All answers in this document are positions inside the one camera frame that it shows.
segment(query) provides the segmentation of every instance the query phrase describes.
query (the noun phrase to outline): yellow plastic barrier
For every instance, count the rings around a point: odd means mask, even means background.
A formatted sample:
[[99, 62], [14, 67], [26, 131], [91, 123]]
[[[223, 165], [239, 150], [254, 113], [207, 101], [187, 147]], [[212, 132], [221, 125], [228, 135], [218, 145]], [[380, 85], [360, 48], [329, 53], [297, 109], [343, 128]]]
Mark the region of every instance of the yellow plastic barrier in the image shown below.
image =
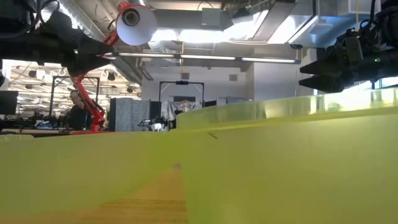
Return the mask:
[[397, 94], [207, 108], [171, 133], [6, 142], [0, 223], [396, 223]]

